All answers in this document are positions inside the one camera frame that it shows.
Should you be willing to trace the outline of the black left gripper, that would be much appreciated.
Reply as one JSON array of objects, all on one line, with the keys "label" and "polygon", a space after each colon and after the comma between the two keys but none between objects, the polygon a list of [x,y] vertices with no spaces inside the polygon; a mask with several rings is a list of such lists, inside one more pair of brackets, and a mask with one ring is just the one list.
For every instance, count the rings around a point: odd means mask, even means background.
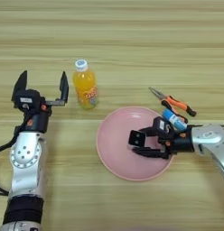
[{"label": "black left gripper", "polygon": [[[25,70],[16,81],[14,85],[14,91],[12,94],[12,100],[15,100],[15,95],[19,90],[25,90],[27,86],[27,71]],[[45,134],[47,132],[49,119],[52,114],[53,106],[65,106],[69,97],[69,83],[66,72],[62,72],[60,83],[61,99],[54,101],[43,101],[36,113],[27,116],[27,121],[23,127],[23,131],[26,132],[39,132]]]}]

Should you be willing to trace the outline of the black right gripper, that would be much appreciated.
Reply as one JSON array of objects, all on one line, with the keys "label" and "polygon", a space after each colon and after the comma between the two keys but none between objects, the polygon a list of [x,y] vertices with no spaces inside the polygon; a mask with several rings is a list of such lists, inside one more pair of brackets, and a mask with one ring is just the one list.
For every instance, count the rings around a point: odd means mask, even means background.
[{"label": "black right gripper", "polygon": [[[140,129],[145,135],[157,135],[156,129],[152,126]],[[168,134],[158,134],[158,143],[164,149],[152,149],[150,147],[134,147],[132,151],[146,158],[168,159],[178,152],[194,152],[191,129],[185,131],[170,131]]]}]

